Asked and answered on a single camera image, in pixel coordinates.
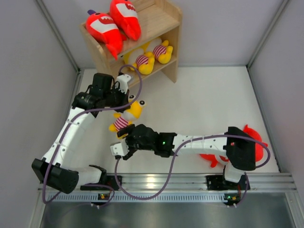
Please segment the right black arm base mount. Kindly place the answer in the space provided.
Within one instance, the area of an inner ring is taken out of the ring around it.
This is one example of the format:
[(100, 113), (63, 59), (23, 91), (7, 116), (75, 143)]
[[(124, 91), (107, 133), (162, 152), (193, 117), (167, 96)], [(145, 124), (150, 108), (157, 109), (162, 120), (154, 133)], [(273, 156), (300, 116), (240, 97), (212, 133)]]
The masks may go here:
[(238, 183), (225, 180), (223, 175), (208, 175), (206, 176), (206, 183), (208, 190), (245, 190), (247, 180), (245, 175), (241, 176), (241, 179)]

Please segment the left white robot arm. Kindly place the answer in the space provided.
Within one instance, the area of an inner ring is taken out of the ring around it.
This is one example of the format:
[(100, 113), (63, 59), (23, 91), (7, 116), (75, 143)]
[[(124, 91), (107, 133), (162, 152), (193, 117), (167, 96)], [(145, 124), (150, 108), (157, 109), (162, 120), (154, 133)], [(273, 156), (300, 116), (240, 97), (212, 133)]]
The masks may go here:
[(97, 190), (106, 187), (105, 169), (96, 165), (72, 168), (71, 160), (86, 129), (96, 119), (98, 109), (123, 111), (128, 108), (131, 79), (123, 73), (117, 78), (96, 73), (87, 90), (75, 96), (68, 118), (51, 148), (42, 159), (32, 162), (31, 167), (42, 184), (66, 194), (86, 184), (92, 184)]

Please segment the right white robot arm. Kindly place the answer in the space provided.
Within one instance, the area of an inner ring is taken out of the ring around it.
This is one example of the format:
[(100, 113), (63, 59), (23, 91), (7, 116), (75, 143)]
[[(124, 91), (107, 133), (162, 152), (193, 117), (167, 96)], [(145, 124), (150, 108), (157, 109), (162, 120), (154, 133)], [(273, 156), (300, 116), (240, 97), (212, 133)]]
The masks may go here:
[(117, 135), (122, 139), (110, 146), (116, 159), (127, 160), (136, 151), (152, 151), (163, 158), (190, 154), (213, 155), (223, 162), (221, 181), (228, 189), (238, 185), (246, 171), (256, 169), (256, 140), (234, 126), (221, 135), (190, 136), (158, 133), (143, 124), (132, 124)]

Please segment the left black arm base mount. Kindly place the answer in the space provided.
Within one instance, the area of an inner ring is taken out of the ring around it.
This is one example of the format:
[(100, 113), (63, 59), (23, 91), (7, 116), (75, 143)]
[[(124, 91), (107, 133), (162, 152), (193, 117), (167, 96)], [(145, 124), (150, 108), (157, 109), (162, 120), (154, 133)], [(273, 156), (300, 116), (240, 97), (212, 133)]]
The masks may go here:
[(109, 190), (108, 188), (101, 187), (101, 185), (110, 186), (114, 190), (119, 190), (119, 186), (116, 182), (116, 179), (115, 179), (114, 175), (107, 176), (105, 180), (102, 180), (99, 183), (83, 185), (83, 186), (80, 187), (80, 190), (83, 190), (83, 191)]

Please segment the yellow frog plush striped shirt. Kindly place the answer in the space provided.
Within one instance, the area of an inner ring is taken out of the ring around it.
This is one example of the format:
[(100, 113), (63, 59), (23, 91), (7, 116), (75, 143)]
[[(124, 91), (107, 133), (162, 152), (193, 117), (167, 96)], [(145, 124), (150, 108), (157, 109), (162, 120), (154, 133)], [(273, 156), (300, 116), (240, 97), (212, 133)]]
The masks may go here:
[(135, 101), (131, 106), (122, 113), (114, 113), (115, 121), (109, 126), (109, 131), (118, 132), (122, 128), (131, 125), (134, 121), (140, 118), (143, 108), (146, 106), (144, 100)]

